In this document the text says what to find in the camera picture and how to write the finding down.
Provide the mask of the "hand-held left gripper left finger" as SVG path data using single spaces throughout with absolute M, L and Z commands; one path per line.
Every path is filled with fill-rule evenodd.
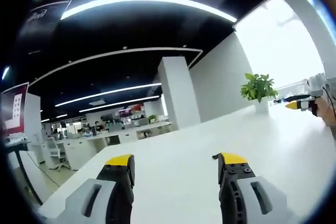
M 130 223 L 134 156 L 102 159 L 94 157 L 43 203 L 42 223 Z

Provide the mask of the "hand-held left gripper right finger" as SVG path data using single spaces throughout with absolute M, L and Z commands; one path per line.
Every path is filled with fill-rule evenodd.
M 218 153 L 219 202 L 222 223 L 301 223 L 288 207 L 286 194 L 262 176 L 256 176 L 247 159 Z

